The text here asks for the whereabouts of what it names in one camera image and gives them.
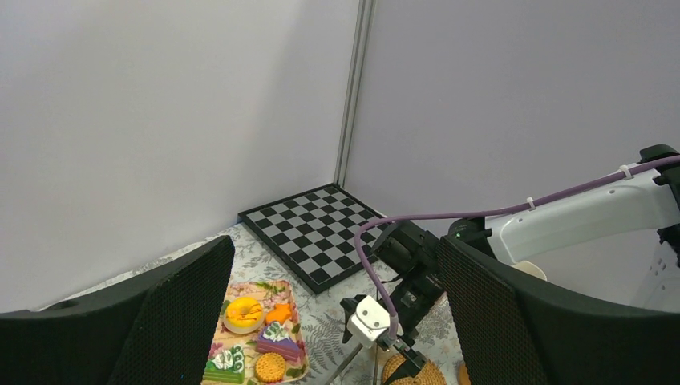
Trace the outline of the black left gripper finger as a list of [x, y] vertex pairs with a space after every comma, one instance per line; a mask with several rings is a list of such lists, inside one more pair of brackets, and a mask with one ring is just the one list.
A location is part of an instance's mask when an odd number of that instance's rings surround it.
[[234, 256], [220, 236], [101, 290], [2, 314], [2, 383], [200, 383]]

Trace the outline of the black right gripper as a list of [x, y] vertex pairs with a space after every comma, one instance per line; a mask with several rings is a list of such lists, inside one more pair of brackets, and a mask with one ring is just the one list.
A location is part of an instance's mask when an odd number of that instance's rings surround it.
[[427, 359], [414, 348], [417, 326], [444, 289], [474, 384], [679, 381], [677, 314], [564, 289], [454, 237], [439, 242], [411, 221], [387, 226], [371, 253], [396, 272], [398, 283], [390, 294], [398, 341], [390, 350], [401, 362], [383, 374], [383, 384], [415, 380], [424, 370]]

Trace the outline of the green cake slice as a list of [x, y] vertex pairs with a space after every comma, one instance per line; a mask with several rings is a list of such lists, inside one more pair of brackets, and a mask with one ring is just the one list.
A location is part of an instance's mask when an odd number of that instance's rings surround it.
[[245, 358], [242, 345], [217, 351], [206, 363], [203, 380], [242, 384], [245, 381]]

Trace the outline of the purple cake slice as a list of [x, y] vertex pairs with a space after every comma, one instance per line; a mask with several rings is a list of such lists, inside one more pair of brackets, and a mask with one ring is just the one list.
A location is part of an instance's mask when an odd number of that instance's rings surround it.
[[302, 359], [301, 348], [290, 337], [288, 330], [278, 321], [271, 322], [258, 335], [255, 351], [261, 354], [276, 353], [291, 363]]

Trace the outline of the metal tongs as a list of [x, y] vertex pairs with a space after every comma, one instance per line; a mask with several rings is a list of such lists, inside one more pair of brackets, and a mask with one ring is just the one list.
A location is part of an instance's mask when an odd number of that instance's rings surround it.
[[356, 345], [355, 348], [348, 354], [348, 356], [342, 360], [339, 366], [324, 380], [323, 384], [324, 385], [333, 384], [336, 381], [336, 379], [341, 377], [342, 374], [348, 372], [350, 366], [357, 359], [365, 359], [370, 364], [370, 368], [372, 369], [370, 375], [370, 384], [373, 385], [378, 384], [379, 351], [380, 349], [378, 345], [373, 345], [372, 347], [364, 347], [361, 344]]

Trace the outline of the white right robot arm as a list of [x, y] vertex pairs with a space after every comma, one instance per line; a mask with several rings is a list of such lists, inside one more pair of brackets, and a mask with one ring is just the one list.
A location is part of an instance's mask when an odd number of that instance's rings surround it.
[[[523, 204], [452, 213], [436, 237], [423, 215], [367, 222], [354, 247], [378, 297], [344, 298], [343, 340], [396, 351], [387, 377], [426, 365], [415, 327], [446, 295], [474, 384], [676, 384], [679, 381], [679, 154], [644, 148], [635, 164]], [[628, 305], [567, 290], [538, 254], [643, 229], [658, 235]]]

